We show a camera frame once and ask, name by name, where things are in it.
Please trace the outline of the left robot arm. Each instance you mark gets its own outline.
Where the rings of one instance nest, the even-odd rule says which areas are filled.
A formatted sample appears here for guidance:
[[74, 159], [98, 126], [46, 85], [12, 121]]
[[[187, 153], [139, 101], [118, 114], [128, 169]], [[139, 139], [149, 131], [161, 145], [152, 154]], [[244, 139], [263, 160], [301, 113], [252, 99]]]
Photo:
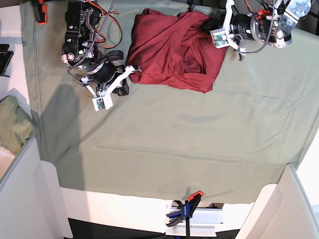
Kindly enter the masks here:
[[224, 12], [210, 16], [201, 30], [216, 48], [231, 47], [241, 55], [260, 52], [266, 45], [284, 48], [291, 32], [311, 11], [311, 0], [227, 0]]

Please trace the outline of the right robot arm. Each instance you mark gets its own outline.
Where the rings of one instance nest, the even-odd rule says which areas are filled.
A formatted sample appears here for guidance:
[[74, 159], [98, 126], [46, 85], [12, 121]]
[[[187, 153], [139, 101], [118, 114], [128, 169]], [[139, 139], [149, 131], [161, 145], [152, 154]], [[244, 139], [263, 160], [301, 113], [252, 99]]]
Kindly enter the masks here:
[[104, 10], [94, 0], [73, 0], [68, 2], [65, 12], [66, 33], [61, 49], [61, 60], [68, 66], [68, 74], [73, 69], [84, 73], [81, 79], [72, 77], [83, 87], [95, 84], [94, 93], [101, 94], [120, 76], [124, 65], [116, 65], [124, 54], [115, 46], [106, 46], [102, 30], [110, 19], [119, 25], [112, 9]]

